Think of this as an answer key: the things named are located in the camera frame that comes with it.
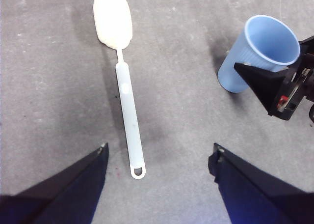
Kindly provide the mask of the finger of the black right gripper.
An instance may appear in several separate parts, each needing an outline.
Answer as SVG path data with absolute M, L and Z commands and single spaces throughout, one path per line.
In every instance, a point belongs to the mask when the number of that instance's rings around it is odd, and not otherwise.
M 305 40 L 299 41 L 301 54 L 314 53 L 314 36 L 311 36 Z
M 289 69 L 272 72 L 255 66 L 235 63 L 234 69 L 255 93 L 269 115 L 274 115 L 275 99 L 290 74 Z

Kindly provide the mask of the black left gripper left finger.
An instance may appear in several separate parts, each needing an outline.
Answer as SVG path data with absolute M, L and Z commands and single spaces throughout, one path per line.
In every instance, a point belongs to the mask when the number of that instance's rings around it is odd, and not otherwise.
M 1 195 L 2 224 L 89 224 L 104 188 L 104 143 L 52 177 L 14 195 Z

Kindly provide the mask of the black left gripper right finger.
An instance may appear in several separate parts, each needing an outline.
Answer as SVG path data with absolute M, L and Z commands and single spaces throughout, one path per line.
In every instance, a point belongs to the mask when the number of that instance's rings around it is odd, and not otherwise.
M 208 168 L 234 224 L 312 224 L 314 195 L 214 143 Z

